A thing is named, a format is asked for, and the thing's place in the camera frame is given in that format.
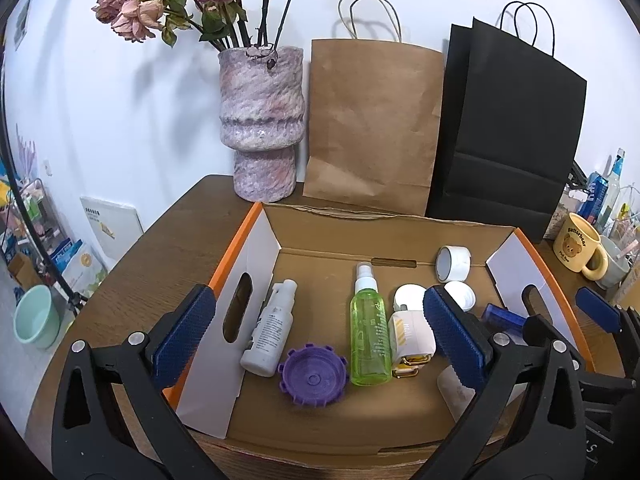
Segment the blue round jar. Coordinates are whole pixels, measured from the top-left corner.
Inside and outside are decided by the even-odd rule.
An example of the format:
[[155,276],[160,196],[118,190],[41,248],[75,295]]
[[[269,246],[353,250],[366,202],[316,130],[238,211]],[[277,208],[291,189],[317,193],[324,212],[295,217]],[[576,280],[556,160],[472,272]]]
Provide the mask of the blue round jar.
[[497,332],[510,332],[521,335],[526,318],[510,312],[506,308],[488,304],[482,314],[482,322]]

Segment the white ribbed cap jar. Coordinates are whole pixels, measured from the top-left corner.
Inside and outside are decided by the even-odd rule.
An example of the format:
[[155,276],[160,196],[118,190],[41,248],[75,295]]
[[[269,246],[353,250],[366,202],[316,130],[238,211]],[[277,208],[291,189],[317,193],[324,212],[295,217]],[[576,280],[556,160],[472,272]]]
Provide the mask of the white ribbed cap jar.
[[475,307],[475,292],[468,284],[459,281],[451,281],[444,285],[444,289],[463,312],[469,312]]

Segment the clear plastic container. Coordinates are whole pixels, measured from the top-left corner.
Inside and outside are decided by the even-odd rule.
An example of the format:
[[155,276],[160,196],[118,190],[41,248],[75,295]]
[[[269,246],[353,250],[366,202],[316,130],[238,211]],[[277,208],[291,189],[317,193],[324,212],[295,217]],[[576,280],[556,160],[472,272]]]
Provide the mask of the clear plastic container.
[[[452,419],[454,422],[458,422],[474,398],[475,390],[462,385],[462,382],[460,382],[460,379],[452,365],[444,368],[444,370],[438,375],[436,382],[438,391],[442,395]],[[512,389],[508,402],[506,402],[506,406],[509,406],[513,401],[519,398],[526,391],[527,386],[528,384],[515,385]],[[506,427],[507,424],[508,421],[506,420],[506,416],[501,415],[499,419],[499,426]]]

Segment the white tape roll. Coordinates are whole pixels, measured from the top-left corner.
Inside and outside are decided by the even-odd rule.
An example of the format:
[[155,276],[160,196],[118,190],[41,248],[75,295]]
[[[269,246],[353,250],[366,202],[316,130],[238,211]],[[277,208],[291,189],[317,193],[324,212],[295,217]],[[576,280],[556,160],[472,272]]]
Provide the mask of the white tape roll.
[[435,259],[435,274],[439,283],[464,282],[471,271],[471,253],[464,246],[445,245]]

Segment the cream cube box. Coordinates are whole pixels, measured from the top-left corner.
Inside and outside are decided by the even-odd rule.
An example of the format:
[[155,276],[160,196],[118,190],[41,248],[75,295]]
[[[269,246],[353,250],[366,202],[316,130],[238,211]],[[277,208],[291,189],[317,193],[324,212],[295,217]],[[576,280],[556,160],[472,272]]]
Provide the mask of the cream cube box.
[[436,353],[436,338],[423,313],[396,311],[388,321],[392,375],[409,378],[419,374]]

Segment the white round jar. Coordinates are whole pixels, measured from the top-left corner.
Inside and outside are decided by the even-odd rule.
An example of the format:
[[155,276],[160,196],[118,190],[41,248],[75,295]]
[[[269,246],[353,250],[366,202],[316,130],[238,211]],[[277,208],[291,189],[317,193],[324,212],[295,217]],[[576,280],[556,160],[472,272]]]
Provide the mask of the white round jar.
[[393,308],[399,311],[423,311],[426,288],[418,284],[401,285],[394,292]]

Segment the green spray bottle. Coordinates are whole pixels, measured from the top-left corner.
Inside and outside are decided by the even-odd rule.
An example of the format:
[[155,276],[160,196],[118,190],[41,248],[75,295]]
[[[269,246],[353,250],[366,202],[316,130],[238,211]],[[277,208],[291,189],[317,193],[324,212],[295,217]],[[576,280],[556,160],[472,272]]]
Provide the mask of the green spray bottle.
[[372,266],[356,266],[355,295],[350,312],[350,380],[359,387],[385,384],[392,378],[392,352],[384,299]]

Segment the white spray bottle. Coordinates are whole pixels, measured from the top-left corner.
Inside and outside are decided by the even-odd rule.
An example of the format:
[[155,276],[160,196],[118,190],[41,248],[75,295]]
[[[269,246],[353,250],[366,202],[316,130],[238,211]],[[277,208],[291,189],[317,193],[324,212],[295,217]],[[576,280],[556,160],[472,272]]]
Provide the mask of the white spray bottle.
[[293,324],[296,290],[297,283],[293,280],[272,286],[268,302],[258,316],[250,342],[240,359],[241,366],[250,374],[272,377],[276,372]]

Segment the purple gear lid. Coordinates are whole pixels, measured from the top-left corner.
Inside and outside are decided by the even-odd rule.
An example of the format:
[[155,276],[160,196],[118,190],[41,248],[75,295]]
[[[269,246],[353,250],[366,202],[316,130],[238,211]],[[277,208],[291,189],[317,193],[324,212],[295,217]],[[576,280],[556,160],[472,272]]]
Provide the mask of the purple gear lid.
[[348,362],[330,346],[305,344],[291,349],[278,365],[279,388],[294,404],[325,408],[344,396]]

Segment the cream thermos jug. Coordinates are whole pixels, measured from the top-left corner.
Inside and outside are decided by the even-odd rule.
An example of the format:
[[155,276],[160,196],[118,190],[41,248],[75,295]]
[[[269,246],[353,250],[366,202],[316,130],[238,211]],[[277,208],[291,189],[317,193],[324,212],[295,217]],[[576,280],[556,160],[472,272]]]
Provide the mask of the cream thermos jug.
[[637,261],[626,278],[620,284],[620,288],[612,298],[612,304],[620,307],[640,308],[640,262]]

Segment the grey ceramic bowl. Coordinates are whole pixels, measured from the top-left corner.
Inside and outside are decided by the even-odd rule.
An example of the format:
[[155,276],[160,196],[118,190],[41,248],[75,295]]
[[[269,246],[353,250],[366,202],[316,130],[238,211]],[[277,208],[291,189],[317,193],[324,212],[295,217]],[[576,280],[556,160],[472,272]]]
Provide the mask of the grey ceramic bowl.
[[608,254],[608,270],[596,284],[602,289],[610,289],[626,278],[630,264],[627,258],[622,256],[622,250],[608,237],[602,236],[601,243]]

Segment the mint green basin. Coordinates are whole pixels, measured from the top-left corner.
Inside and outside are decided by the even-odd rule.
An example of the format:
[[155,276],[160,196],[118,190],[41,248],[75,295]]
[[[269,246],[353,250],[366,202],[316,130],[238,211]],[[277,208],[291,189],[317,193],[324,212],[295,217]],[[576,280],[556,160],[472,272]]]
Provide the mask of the mint green basin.
[[61,318],[49,287],[36,285],[24,293],[13,320],[14,335],[21,344],[47,349],[55,342],[60,326]]

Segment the glass food jar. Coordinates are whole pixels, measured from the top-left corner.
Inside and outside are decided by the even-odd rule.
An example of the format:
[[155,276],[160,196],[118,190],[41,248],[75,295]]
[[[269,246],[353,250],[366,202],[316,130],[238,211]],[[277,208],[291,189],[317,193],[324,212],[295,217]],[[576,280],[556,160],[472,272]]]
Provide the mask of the glass food jar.
[[576,214],[587,197],[588,194],[583,188],[571,188],[567,185],[563,190],[558,206],[553,211],[546,232],[544,232],[544,240],[554,240],[558,236],[568,214],[570,212]]

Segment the red cardboard box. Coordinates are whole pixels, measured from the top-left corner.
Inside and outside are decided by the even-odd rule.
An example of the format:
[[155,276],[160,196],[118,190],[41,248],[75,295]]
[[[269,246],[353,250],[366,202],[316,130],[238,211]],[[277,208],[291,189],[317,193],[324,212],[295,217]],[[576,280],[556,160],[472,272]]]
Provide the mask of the red cardboard box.
[[[424,460],[454,419],[448,366],[420,300],[445,270],[488,304],[523,313],[534,286],[554,327],[589,356],[576,316],[524,233],[510,226],[256,204],[209,218],[216,310],[165,389],[189,428],[278,462],[372,468]],[[457,270],[457,248],[466,268]]]

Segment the pink textured vase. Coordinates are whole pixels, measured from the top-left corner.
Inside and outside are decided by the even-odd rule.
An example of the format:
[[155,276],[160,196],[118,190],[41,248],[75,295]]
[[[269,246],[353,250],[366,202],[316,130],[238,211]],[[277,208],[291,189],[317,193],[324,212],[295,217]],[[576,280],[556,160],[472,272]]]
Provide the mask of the pink textured vase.
[[294,191],[306,132],[304,50],[233,48],[218,61],[220,140],[234,151],[234,192],[249,202],[282,200]]

